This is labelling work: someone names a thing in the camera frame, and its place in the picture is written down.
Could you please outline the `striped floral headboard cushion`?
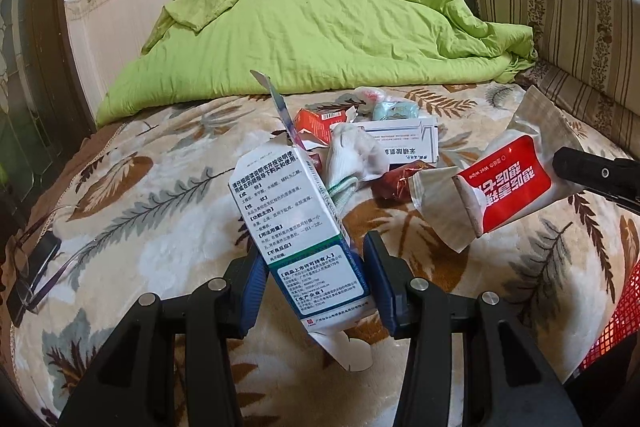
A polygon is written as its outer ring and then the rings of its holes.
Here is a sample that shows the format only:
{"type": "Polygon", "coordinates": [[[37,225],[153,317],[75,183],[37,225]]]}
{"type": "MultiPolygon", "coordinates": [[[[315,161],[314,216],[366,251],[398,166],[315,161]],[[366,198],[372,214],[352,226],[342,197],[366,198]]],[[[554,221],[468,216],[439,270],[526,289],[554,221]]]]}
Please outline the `striped floral headboard cushion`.
{"type": "Polygon", "coordinates": [[[483,20],[533,29],[518,74],[570,116],[639,154],[639,0],[477,0],[483,20]]]}

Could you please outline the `red white wet wipe packet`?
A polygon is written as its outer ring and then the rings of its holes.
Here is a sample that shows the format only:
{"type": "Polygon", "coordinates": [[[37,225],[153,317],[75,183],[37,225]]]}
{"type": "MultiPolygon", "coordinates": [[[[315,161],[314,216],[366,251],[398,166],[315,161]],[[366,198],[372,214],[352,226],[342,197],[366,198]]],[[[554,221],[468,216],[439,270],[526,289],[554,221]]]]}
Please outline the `red white wet wipe packet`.
{"type": "Polygon", "coordinates": [[[530,87],[506,130],[470,167],[425,169],[409,179],[414,207],[453,251],[582,191],[555,173],[561,148],[582,150],[562,110],[530,87]]]}

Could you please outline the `dark wooden door frame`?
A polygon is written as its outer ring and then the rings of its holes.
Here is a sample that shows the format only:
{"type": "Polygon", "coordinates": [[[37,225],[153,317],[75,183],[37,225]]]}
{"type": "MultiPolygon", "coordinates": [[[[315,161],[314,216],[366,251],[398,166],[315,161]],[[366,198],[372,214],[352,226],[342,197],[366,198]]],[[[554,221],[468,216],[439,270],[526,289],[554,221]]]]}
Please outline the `dark wooden door frame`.
{"type": "Polygon", "coordinates": [[[64,0],[24,0],[35,104],[50,139],[74,153],[94,131],[70,48],[64,0]]]}

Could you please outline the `white flat medicine box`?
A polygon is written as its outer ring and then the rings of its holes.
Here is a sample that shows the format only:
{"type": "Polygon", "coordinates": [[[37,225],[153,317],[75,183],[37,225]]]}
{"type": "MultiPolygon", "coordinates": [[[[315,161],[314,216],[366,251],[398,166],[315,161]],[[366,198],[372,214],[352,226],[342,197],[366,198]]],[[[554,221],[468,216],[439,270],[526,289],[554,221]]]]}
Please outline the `white flat medicine box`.
{"type": "Polygon", "coordinates": [[[392,119],[357,122],[383,147],[390,165],[423,161],[435,166],[438,161],[437,118],[392,119]]]}

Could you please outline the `floral leaf blanket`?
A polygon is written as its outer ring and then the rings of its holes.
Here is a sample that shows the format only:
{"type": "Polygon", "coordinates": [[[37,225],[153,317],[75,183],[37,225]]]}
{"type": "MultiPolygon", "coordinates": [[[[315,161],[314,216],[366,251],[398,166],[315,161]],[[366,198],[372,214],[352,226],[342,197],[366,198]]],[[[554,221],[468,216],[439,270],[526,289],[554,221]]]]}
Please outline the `floral leaf blanket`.
{"type": "MultiPolygon", "coordinates": [[[[194,291],[242,256],[247,231],[228,187],[238,158],[281,130],[269,98],[169,106],[113,124],[81,147],[34,212],[61,241],[55,285],[36,313],[6,325],[1,360],[28,409],[54,425],[96,352],[147,291],[194,291]]],[[[639,259],[639,220],[588,193],[559,200],[455,253],[410,202],[363,184],[342,210],[350,238],[377,231],[414,274],[445,291],[508,297],[567,377],[596,341],[639,259]]],[[[352,337],[370,369],[344,371],[269,284],[258,321],[231,341],[232,377],[250,426],[388,426],[407,346],[377,317],[352,337]]]]}

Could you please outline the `white blue medicine box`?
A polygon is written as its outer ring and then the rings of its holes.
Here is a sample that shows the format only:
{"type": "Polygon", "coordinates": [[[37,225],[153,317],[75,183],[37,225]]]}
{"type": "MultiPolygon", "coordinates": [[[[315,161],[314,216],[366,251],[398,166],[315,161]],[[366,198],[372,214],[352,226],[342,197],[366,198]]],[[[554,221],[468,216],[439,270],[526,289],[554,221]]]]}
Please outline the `white blue medicine box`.
{"type": "Polygon", "coordinates": [[[346,334],[374,311],[362,262],[282,95],[266,75],[252,75],[269,92],[284,132],[238,159],[229,190],[309,336],[346,371],[365,371],[372,364],[370,346],[346,334]]]}

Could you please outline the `small red carton box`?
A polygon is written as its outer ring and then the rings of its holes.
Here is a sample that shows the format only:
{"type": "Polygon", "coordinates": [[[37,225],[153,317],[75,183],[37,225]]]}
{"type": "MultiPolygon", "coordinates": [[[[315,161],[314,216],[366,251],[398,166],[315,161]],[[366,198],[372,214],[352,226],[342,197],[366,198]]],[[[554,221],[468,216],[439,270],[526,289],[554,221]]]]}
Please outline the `small red carton box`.
{"type": "Polygon", "coordinates": [[[332,128],[337,124],[350,124],[356,116],[356,106],[349,103],[312,104],[299,109],[294,126],[300,134],[328,145],[332,128]]]}

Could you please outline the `light blue cartoon pouch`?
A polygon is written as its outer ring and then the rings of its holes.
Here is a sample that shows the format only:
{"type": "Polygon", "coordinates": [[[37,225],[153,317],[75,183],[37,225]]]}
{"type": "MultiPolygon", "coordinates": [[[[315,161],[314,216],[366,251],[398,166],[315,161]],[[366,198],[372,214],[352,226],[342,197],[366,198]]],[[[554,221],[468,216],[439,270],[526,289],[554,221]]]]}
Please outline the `light blue cartoon pouch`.
{"type": "Polygon", "coordinates": [[[379,101],[372,109],[373,121],[414,119],[418,118],[419,115],[418,104],[405,98],[403,100],[379,101]]]}

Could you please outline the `dark red crumpled wrapper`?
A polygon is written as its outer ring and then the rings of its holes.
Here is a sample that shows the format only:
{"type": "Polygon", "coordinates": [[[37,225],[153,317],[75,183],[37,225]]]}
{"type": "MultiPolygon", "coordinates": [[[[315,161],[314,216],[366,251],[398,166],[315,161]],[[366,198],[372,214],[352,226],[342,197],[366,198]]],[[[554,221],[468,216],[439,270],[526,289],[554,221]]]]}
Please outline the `dark red crumpled wrapper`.
{"type": "Polygon", "coordinates": [[[384,176],[371,183],[373,197],[386,202],[410,202],[409,180],[416,173],[426,169],[432,169],[432,166],[417,160],[386,172],[384,176]]]}

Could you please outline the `clear red-print plastic wrapper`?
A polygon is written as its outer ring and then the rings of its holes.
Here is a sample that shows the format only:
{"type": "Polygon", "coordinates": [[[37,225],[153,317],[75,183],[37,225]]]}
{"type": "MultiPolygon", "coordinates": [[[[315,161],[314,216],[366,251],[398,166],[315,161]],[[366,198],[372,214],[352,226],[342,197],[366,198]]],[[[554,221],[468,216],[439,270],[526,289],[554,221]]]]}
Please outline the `clear red-print plastic wrapper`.
{"type": "Polygon", "coordinates": [[[378,102],[384,102],[387,98],[386,92],[381,88],[359,87],[354,91],[341,94],[335,102],[337,104],[347,104],[358,109],[359,113],[370,113],[378,102]]]}

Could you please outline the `white crumpled plastic bag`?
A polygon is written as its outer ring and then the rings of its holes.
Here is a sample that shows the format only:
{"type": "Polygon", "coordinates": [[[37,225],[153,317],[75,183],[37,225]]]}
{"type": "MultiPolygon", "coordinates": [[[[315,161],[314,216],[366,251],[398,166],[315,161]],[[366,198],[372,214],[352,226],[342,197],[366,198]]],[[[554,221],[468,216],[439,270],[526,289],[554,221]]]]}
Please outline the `white crumpled plastic bag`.
{"type": "Polygon", "coordinates": [[[323,167],[323,182],[339,216],[361,184],[380,179],[390,170],[384,148],[356,124],[337,124],[323,167]]]}

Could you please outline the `black phone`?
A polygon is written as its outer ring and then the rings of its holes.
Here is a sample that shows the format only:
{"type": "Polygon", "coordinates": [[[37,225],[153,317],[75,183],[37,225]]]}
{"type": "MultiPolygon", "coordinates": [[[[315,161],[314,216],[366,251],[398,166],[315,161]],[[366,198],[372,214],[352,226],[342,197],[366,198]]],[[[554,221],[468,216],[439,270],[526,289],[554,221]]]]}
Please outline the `black phone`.
{"type": "Polygon", "coordinates": [[[35,301],[37,286],[46,271],[47,264],[60,250],[61,239],[51,231],[47,231],[29,254],[23,246],[23,239],[19,239],[10,257],[16,279],[6,304],[11,322],[15,327],[21,325],[25,312],[35,301]]]}

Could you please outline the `eyeglasses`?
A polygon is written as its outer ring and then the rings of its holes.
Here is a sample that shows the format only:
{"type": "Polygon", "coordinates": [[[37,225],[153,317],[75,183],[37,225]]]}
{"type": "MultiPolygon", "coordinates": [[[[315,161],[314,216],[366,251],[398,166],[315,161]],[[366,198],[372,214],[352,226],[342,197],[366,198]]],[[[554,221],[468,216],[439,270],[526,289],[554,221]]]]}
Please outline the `eyeglasses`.
{"type": "Polygon", "coordinates": [[[56,272],[50,280],[47,280],[47,283],[38,287],[49,263],[56,257],[62,244],[61,239],[53,233],[51,225],[46,225],[46,222],[60,210],[75,208],[75,205],[54,207],[15,239],[9,259],[12,261],[16,279],[11,287],[8,300],[6,300],[11,320],[15,326],[22,323],[26,312],[36,312],[41,301],[58,283],[64,271],[61,269],[56,272]],[[38,231],[42,232],[40,239],[35,247],[26,253],[25,243],[38,231]]]}

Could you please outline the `green quilt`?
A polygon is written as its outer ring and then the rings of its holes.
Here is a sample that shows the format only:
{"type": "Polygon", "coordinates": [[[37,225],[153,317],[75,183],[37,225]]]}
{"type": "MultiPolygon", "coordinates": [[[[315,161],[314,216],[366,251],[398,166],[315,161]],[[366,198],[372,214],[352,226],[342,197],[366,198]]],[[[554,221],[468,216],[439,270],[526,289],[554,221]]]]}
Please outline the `green quilt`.
{"type": "Polygon", "coordinates": [[[171,0],[96,123],[143,109],[262,94],[511,81],[533,29],[486,22],[464,0],[171,0]]]}

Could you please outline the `red mesh trash basket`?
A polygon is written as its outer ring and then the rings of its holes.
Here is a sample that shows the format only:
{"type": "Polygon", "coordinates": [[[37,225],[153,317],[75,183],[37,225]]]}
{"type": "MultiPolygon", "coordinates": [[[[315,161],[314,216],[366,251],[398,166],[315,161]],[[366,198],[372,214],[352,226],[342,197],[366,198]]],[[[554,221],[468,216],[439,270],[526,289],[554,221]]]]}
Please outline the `red mesh trash basket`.
{"type": "Polygon", "coordinates": [[[640,322],[639,262],[636,262],[625,282],[620,301],[617,303],[611,320],[602,334],[587,353],[578,369],[585,371],[595,361],[604,357],[630,335],[639,330],[640,322]]]}

